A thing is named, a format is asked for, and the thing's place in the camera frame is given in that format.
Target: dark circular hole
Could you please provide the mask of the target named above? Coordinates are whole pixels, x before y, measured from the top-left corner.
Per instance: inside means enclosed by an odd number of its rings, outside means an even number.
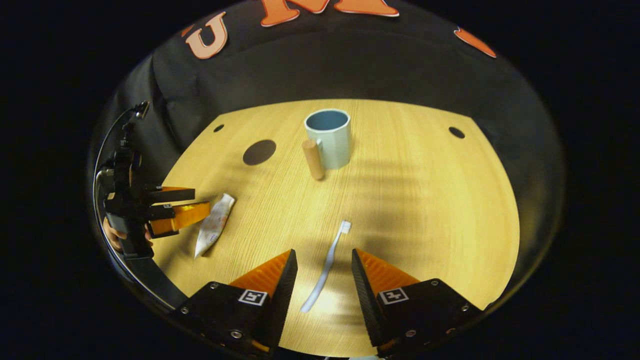
[[[450,128],[449,128],[449,131],[450,131],[453,135],[457,136],[458,138],[461,138],[461,139],[464,139],[464,138],[465,138],[465,134],[464,134],[462,131],[460,131],[460,129],[458,129],[457,127],[453,127],[453,126],[452,126],[452,127],[450,127]]]
[[[242,160],[247,165],[258,165],[267,161],[275,151],[275,142],[271,140],[261,140],[247,148]]]

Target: toothpaste tube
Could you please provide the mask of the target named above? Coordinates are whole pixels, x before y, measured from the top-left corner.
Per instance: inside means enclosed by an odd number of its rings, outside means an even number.
[[[196,253],[193,258],[202,255],[208,248],[216,242],[225,228],[227,218],[231,207],[236,200],[229,194],[223,194],[222,199],[218,201],[212,208],[209,216],[202,222],[200,232],[198,233],[198,241],[196,242]]]

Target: wooden table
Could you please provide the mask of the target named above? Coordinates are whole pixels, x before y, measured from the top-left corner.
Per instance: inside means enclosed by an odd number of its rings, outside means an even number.
[[[301,150],[303,120],[323,108],[351,114],[354,148],[348,165],[316,181]],[[275,152],[246,165],[245,150],[261,140],[274,141]],[[194,140],[164,185],[195,188],[197,200],[222,192],[237,199],[203,257],[193,259],[199,224],[155,241],[154,260],[187,296],[296,250],[298,276],[280,346],[309,354],[376,353],[351,274],[354,247],[421,281],[439,277],[480,309],[504,291],[518,253],[515,198],[488,140],[471,118],[423,106],[330,99],[226,113]],[[351,231],[338,243],[315,306],[301,313],[342,219]]]

